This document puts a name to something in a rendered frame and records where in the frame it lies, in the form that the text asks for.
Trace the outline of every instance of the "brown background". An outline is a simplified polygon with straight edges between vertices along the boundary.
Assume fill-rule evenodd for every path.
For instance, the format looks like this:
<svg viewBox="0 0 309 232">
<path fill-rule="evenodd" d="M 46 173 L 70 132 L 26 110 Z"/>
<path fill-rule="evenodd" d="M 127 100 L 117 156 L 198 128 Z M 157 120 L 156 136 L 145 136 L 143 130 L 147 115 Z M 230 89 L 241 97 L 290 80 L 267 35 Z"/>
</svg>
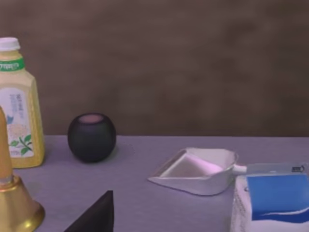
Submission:
<svg viewBox="0 0 309 232">
<path fill-rule="evenodd" d="M 309 1 L 1 0 L 46 134 L 309 135 Z"/>
</svg>

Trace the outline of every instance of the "blue and white box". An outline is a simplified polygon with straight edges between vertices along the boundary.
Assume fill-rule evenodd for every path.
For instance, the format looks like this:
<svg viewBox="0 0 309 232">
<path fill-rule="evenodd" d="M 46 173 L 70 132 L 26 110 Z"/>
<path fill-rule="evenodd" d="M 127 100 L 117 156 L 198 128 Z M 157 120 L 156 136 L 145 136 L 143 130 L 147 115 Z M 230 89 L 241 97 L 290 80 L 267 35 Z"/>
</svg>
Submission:
<svg viewBox="0 0 309 232">
<path fill-rule="evenodd" d="M 230 232 L 309 232 L 308 176 L 238 176 Z"/>
</svg>

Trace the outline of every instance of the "brass bell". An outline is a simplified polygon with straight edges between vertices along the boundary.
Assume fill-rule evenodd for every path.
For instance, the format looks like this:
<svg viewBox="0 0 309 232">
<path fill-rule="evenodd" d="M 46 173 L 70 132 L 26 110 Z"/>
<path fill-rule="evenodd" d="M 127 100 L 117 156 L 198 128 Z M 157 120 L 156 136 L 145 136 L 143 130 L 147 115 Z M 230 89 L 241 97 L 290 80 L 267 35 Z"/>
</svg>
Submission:
<svg viewBox="0 0 309 232">
<path fill-rule="evenodd" d="M 33 232 L 45 210 L 32 200 L 22 179 L 13 174 L 5 115 L 0 107 L 0 232 Z"/>
</svg>

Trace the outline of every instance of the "flower graphic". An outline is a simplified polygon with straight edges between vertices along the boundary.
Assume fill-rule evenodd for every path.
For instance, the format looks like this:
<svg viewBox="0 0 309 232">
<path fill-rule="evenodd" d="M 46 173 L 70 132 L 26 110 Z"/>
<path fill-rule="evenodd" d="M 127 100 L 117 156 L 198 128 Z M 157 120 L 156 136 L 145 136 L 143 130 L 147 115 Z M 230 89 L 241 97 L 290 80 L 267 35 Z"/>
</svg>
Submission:
<svg viewBox="0 0 309 232">
<path fill-rule="evenodd" d="M 21 155 L 26 154 L 28 151 L 32 151 L 30 145 L 31 134 L 28 134 L 27 127 L 22 124 L 9 124 L 7 126 L 8 137 L 11 141 L 10 146 L 15 148 L 21 148 Z"/>
</svg>

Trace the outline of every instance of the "white dustpan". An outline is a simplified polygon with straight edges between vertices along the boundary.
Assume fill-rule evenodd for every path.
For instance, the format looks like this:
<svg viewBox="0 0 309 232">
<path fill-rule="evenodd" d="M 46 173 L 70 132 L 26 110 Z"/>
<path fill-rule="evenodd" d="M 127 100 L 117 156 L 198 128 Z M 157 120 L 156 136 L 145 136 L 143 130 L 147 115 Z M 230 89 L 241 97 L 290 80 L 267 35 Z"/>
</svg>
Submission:
<svg viewBox="0 0 309 232">
<path fill-rule="evenodd" d="M 168 160 L 149 181 L 196 195 L 223 192 L 235 175 L 246 174 L 247 167 L 236 165 L 238 156 L 226 149 L 186 148 Z"/>
</svg>

